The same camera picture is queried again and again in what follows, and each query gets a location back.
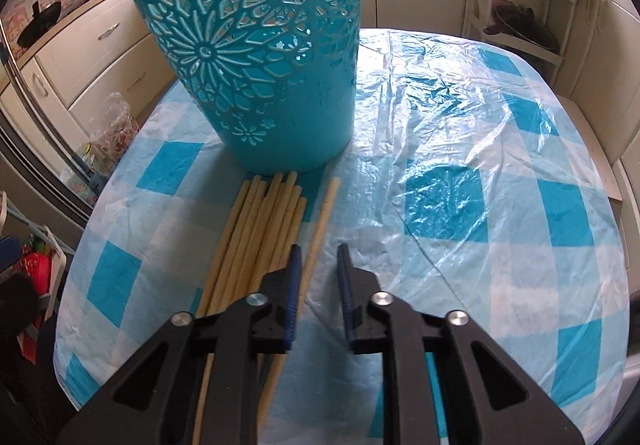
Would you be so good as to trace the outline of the clear floral plastic bag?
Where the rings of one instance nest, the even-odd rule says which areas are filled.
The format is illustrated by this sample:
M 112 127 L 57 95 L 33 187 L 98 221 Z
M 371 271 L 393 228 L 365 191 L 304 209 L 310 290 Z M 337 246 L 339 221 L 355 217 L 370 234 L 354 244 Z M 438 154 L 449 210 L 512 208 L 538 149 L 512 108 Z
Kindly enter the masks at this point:
M 115 92 L 104 98 L 89 120 L 89 139 L 77 150 L 93 171 L 109 178 L 139 132 L 129 103 Z

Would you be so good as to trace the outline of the black wok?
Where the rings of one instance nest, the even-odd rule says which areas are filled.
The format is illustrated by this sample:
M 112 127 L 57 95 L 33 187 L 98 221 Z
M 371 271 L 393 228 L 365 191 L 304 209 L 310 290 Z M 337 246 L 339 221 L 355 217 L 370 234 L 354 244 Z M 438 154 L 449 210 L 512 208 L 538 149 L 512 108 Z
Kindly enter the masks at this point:
M 38 1 L 32 4 L 32 20 L 17 38 L 17 44 L 24 49 L 29 49 L 42 38 L 57 22 L 61 16 L 62 2 L 55 1 L 41 9 Z

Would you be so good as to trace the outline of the black pan on rack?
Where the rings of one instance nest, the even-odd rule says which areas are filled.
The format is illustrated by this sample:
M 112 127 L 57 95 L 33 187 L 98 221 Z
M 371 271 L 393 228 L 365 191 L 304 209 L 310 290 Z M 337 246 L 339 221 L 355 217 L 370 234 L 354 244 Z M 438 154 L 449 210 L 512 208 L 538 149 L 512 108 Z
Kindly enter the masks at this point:
M 555 35 L 536 20 L 531 8 L 524 9 L 514 4 L 498 5 L 492 10 L 492 17 L 495 23 L 483 29 L 485 35 L 507 34 L 552 53 L 560 53 Z

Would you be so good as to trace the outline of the blue white checkered tablecloth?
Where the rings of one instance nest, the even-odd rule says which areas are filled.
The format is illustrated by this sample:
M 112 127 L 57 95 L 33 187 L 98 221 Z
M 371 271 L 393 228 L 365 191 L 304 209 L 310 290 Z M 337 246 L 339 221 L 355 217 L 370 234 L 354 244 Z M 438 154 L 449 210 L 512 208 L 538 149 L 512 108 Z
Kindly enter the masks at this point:
M 308 247 L 335 205 L 265 444 L 376 444 L 382 364 L 347 349 L 336 250 L 413 309 L 468 312 L 572 419 L 608 427 L 629 330 L 624 253 L 587 147 L 521 58 L 443 35 L 360 35 L 352 142 L 297 181 Z M 81 406 L 178 311 L 195 311 L 247 173 L 181 84 L 160 100 L 93 209 L 53 354 Z

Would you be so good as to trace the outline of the bamboo chopstick tall centre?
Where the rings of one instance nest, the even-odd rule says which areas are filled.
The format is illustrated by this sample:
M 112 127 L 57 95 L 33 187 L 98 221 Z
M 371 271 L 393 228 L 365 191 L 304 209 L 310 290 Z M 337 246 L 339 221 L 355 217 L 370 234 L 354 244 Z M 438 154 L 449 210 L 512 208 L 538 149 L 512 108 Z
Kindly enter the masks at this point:
M 262 199 L 254 233 L 250 239 L 252 246 L 246 255 L 248 260 L 243 269 L 243 281 L 239 283 L 234 300 L 256 291 L 262 276 L 267 273 L 296 180 L 295 171 L 288 173 L 286 179 L 283 179 L 281 173 L 273 176 L 267 194 Z

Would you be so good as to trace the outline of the teal perforated plastic basket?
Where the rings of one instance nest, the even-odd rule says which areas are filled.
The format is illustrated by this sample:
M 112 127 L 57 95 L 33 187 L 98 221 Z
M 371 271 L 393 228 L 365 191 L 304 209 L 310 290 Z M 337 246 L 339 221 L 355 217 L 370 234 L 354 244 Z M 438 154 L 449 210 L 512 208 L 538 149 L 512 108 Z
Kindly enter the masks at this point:
M 246 170 L 307 172 L 354 132 L 360 0 L 134 0 Z

